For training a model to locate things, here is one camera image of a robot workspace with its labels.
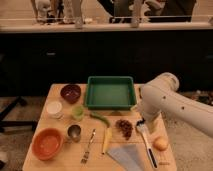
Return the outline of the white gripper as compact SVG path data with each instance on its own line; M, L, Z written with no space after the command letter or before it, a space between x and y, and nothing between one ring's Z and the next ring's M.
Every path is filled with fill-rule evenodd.
M150 133L156 131L157 122L155 120L157 119L158 116L159 116L158 113L146 113L146 112L142 113L142 117L147 122L146 125Z

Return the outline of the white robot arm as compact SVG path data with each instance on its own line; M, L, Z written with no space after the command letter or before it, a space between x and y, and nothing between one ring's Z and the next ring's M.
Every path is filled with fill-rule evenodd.
M213 137L213 107L178 94L178 88L178 78L169 72L142 84L139 113L147 123L153 122L161 112L172 114Z

